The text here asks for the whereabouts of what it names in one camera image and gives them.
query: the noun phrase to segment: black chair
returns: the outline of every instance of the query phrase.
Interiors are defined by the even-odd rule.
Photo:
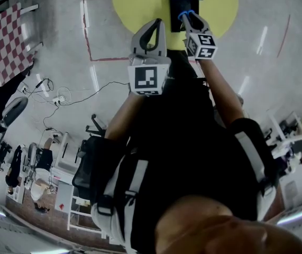
[[[103,137],[93,136],[83,140],[77,154],[81,162],[72,180],[72,185],[78,189],[80,198],[94,202],[97,196],[104,192],[124,149],[121,144]]]
[[[105,136],[105,132],[106,130],[104,130],[103,128],[100,127],[100,125],[98,124],[98,122],[96,122],[95,118],[97,118],[97,115],[96,114],[93,114],[91,116],[91,120],[93,121],[95,127],[97,127],[97,131],[93,131],[93,130],[89,130],[90,126],[87,125],[86,126],[86,132],[90,134],[90,136],[92,136],[92,134],[96,134],[100,137],[104,137]]]

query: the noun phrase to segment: desk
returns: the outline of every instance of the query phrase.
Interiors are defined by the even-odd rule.
[[[0,86],[33,63],[33,55],[25,49],[20,15],[20,3],[0,14]]]

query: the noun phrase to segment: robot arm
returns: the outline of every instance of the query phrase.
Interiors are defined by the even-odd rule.
[[[155,46],[148,43],[154,31]],[[165,23],[153,20],[132,38],[129,78],[131,91],[137,95],[160,95],[168,75],[171,60],[167,57]]]
[[[187,50],[195,59],[212,60],[218,48],[208,23],[194,11],[184,11],[178,18],[186,30]]]

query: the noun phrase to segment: white box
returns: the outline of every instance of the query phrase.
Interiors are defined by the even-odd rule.
[[[190,33],[187,49],[193,54],[195,59],[212,60],[218,47],[211,32],[207,32],[206,34]]]
[[[129,66],[131,91],[139,95],[161,95],[169,64]]]

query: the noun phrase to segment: black cable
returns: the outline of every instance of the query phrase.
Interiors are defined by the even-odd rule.
[[[47,131],[47,128],[43,131],[43,133],[41,134],[41,138],[40,138],[40,140],[39,140],[39,144],[38,144],[38,148],[39,148],[39,146],[40,146],[40,142],[41,142],[41,140],[42,140],[42,138],[43,138],[43,135],[44,135],[44,133]]]
[[[35,91],[38,87],[40,87],[40,86],[42,85],[42,83],[43,83],[45,80],[48,81],[48,82],[47,82],[47,87],[49,88],[49,90]],[[43,81],[40,81],[40,82],[35,86],[35,88],[34,88],[34,90],[33,90],[32,92],[29,92],[27,89],[25,89],[25,91],[26,91],[27,93],[30,93],[29,96],[28,96],[28,98],[29,98],[32,94],[34,94],[34,93],[39,93],[39,92],[50,92],[50,91],[53,91],[53,90],[54,90],[54,83],[53,83],[53,81],[52,81],[50,78],[44,78]]]
[[[104,87],[107,87],[108,85],[113,84],[113,83],[120,84],[120,85],[124,85],[124,86],[128,85],[128,83],[124,84],[124,83],[120,83],[120,82],[116,82],[116,81],[109,82],[109,83],[107,83],[105,86],[101,87],[96,93],[94,93],[94,94],[88,96],[87,98],[82,99],[81,101],[77,101],[77,102],[70,103],[70,104],[63,104],[62,106],[69,106],[69,105],[72,105],[72,104],[77,104],[77,103],[81,103],[81,102],[83,102],[83,101],[86,101],[87,99],[90,99],[91,97],[93,97],[94,95],[96,95],[96,94],[97,94],[99,91],[101,91]]]
[[[44,117],[44,119],[43,119],[43,124],[44,124],[45,128],[47,128],[47,126],[46,126],[46,124],[45,124],[45,120],[48,119],[48,118],[50,118],[50,117],[52,117],[58,109],[59,109],[59,107],[57,106],[57,109],[52,113],[52,115],[47,116],[47,117]]]
[[[94,95],[96,95],[96,94],[97,94],[98,92],[100,92],[103,88],[105,88],[105,87],[107,87],[108,85],[113,84],[113,83],[120,84],[120,85],[124,85],[124,86],[128,85],[128,83],[125,84],[125,83],[120,83],[120,82],[112,81],[112,82],[107,83],[105,86],[101,87],[97,92],[93,93],[92,95],[88,96],[88,97],[85,98],[85,99],[82,99],[81,101],[76,101],[76,102],[73,102],[73,103],[70,103],[70,104],[61,105],[61,106],[69,106],[69,105],[72,105],[72,104],[82,103],[82,102],[84,102],[84,101],[90,99],[90,98],[93,97]],[[47,126],[45,125],[45,119],[48,119],[48,118],[52,117],[52,116],[55,114],[55,112],[60,108],[60,107],[57,106],[57,105],[56,105],[56,107],[57,107],[57,109],[52,113],[52,115],[47,116],[47,117],[45,117],[45,118],[43,119],[43,124],[44,124],[44,126],[45,126],[46,128],[47,128]]]

